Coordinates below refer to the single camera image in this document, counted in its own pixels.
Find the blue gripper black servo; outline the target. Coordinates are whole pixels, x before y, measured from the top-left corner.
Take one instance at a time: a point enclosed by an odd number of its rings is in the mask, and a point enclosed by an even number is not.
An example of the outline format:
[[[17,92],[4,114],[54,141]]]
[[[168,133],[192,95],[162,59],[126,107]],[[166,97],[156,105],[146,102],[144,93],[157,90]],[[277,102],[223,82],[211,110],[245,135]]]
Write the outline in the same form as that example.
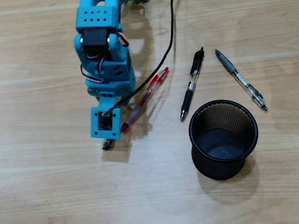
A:
[[[98,107],[128,104],[135,91],[136,79],[130,57],[123,61],[84,62],[86,86]]]

